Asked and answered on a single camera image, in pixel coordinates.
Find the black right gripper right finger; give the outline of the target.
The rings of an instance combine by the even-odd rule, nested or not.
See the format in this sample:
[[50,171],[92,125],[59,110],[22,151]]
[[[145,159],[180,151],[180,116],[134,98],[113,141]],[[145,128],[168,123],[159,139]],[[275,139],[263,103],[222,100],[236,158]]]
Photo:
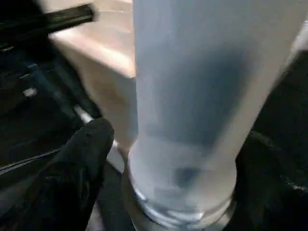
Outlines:
[[237,157],[238,200],[253,231],[308,229],[308,154],[251,131]]

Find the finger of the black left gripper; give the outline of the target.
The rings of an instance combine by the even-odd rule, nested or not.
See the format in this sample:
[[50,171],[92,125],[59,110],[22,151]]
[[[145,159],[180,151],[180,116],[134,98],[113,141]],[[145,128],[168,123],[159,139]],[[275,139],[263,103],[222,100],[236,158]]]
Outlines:
[[14,37],[22,33],[48,34],[92,22],[94,17],[92,4],[83,4],[50,13],[1,21],[0,35]]

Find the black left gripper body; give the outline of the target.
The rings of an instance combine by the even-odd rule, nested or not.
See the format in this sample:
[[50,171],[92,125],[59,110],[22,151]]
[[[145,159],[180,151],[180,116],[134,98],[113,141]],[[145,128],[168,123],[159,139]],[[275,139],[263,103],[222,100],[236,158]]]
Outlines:
[[0,45],[0,152],[55,148],[77,129],[81,107],[101,116],[71,62],[47,38]]

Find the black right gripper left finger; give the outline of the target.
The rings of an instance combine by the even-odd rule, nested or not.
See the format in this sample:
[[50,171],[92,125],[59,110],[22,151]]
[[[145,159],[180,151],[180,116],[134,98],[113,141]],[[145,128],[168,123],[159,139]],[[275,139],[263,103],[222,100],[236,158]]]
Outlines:
[[79,129],[0,218],[2,231],[84,231],[103,185],[114,129],[97,118]]

